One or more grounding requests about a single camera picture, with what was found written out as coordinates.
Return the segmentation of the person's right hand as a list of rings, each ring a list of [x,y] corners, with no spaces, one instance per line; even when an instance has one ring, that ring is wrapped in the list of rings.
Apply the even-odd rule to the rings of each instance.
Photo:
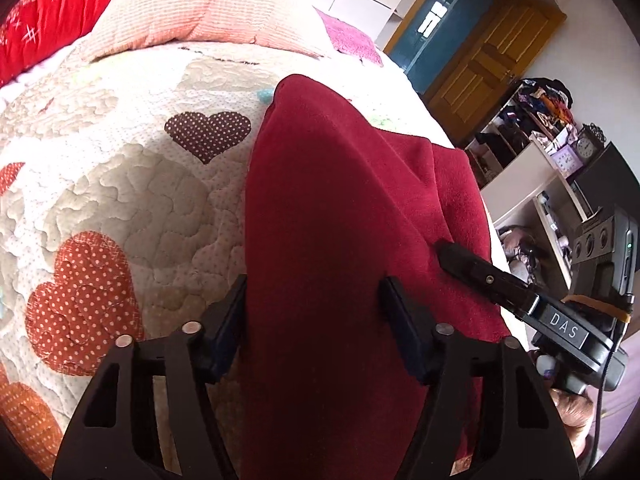
[[[579,458],[587,447],[594,419],[594,404],[589,396],[567,393],[555,388],[551,388],[549,394],[558,410],[574,455]]]

